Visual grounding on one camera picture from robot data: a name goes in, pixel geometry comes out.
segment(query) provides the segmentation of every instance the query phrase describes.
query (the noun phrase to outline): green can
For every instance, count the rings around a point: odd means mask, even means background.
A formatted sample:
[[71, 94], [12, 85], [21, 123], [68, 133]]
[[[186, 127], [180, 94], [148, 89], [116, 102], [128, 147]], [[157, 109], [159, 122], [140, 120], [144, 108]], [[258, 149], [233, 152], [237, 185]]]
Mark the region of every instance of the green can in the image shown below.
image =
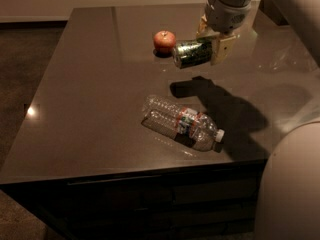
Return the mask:
[[187, 68], [206, 63], [211, 60], [212, 44], [197, 40], [180, 41], [172, 50], [174, 64], [178, 68]]

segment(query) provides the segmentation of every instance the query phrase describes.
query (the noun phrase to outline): table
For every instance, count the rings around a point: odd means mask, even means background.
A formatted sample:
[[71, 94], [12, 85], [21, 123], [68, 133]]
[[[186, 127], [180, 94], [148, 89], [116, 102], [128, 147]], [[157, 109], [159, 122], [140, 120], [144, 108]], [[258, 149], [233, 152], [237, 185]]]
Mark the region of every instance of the table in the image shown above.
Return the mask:
[[[68, 239], [252, 230], [266, 159], [320, 111], [313, 59], [253, 7], [226, 61], [186, 69], [155, 56], [152, 37], [194, 39], [202, 4], [74, 9], [1, 188]], [[223, 145], [199, 152], [143, 127], [149, 94], [209, 114]]]

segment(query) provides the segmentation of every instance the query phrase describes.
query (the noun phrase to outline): bottle label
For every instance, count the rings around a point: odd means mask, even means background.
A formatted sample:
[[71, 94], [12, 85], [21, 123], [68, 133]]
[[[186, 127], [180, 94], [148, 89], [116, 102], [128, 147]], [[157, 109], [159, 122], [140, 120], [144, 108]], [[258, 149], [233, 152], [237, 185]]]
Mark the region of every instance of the bottle label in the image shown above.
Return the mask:
[[195, 124], [201, 115], [202, 113], [191, 108], [182, 108], [175, 125], [177, 133], [188, 135], [192, 138], [195, 130]]

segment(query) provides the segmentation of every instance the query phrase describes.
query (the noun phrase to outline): gray tabletop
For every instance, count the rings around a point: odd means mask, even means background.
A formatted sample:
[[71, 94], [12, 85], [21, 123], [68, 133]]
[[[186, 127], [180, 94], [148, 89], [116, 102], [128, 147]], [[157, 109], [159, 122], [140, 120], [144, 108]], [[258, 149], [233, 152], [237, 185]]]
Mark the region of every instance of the gray tabletop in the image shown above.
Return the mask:
[[[75, 9], [0, 183], [263, 160], [319, 116], [317, 66], [290, 26], [257, 7], [219, 65], [180, 70], [154, 55], [153, 34], [194, 39], [202, 13], [202, 4]], [[226, 131], [222, 149], [198, 152], [142, 126], [149, 94], [208, 113]]]

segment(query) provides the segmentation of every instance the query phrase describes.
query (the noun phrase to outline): water bottle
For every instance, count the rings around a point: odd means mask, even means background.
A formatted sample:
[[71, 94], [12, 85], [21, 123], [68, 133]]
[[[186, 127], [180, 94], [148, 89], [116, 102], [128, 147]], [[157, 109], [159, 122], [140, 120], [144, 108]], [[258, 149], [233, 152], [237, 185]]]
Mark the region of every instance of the water bottle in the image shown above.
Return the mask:
[[195, 150], [211, 150], [224, 135], [224, 131], [218, 129], [206, 114], [157, 95], [147, 97], [142, 111], [142, 125], [171, 139], [175, 139], [177, 134], [188, 136], [193, 140], [192, 148]]

